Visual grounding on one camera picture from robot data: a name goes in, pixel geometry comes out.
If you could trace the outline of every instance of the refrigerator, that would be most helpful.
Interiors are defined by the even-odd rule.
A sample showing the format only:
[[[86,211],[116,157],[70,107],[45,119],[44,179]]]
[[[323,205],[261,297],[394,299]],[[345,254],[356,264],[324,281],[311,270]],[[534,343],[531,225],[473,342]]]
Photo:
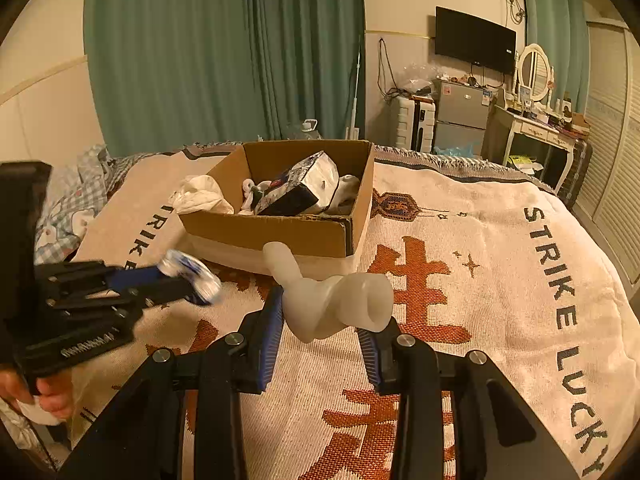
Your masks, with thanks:
[[[489,90],[439,81],[434,147],[459,148],[480,158],[491,95]]]

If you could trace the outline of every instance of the beige blanket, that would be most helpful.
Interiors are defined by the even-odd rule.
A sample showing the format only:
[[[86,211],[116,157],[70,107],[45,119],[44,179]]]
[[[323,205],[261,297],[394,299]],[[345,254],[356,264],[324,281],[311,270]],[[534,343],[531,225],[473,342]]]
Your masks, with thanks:
[[[167,198],[187,174],[219,160],[178,153],[139,162],[90,225],[77,259],[156,262],[182,235]],[[607,257],[555,196],[502,167],[381,152],[374,188],[360,270],[389,277],[402,328],[439,351],[487,352],[578,474],[597,478],[638,420],[640,399],[640,326]],[[74,370],[73,443],[154,348],[205,348],[260,309],[271,278],[215,270],[222,304],[147,310],[135,343]],[[194,406],[190,395],[185,478]],[[353,330],[304,345],[285,329],[267,392],[242,396],[250,478],[388,478],[397,408],[397,399],[373,394]],[[443,408],[453,478],[448,397]]]

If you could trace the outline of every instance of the person's hand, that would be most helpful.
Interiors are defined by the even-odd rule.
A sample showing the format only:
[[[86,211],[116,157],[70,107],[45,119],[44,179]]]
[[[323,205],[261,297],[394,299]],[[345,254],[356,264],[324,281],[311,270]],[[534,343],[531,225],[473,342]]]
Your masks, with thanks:
[[[37,379],[36,387],[41,393],[40,406],[46,412],[60,420],[66,420],[73,412],[73,388],[71,385],[71,371],[62,372]],[[17,401],[33,404],[34,400],[24,380],[10,368],[0,369],[0,397],[20,412]]]

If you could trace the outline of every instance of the white wardrobe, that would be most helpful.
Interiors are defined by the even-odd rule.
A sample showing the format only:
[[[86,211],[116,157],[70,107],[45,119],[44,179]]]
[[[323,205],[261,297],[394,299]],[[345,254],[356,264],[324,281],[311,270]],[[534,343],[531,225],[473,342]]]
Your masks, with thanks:
[[[631,298],[640,289],[640,46],[622,22],[588,25],[593,155],[574,214]]]

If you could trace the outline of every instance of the mirror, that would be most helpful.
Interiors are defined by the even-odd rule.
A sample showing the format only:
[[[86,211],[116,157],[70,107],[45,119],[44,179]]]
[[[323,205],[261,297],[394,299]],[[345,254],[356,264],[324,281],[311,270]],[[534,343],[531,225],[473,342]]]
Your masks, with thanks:
[[[552,80],[552,69],[545,51],[538,44],[525,47],[518,66],[520,84],[531,88],[531,100],[542,101]]]

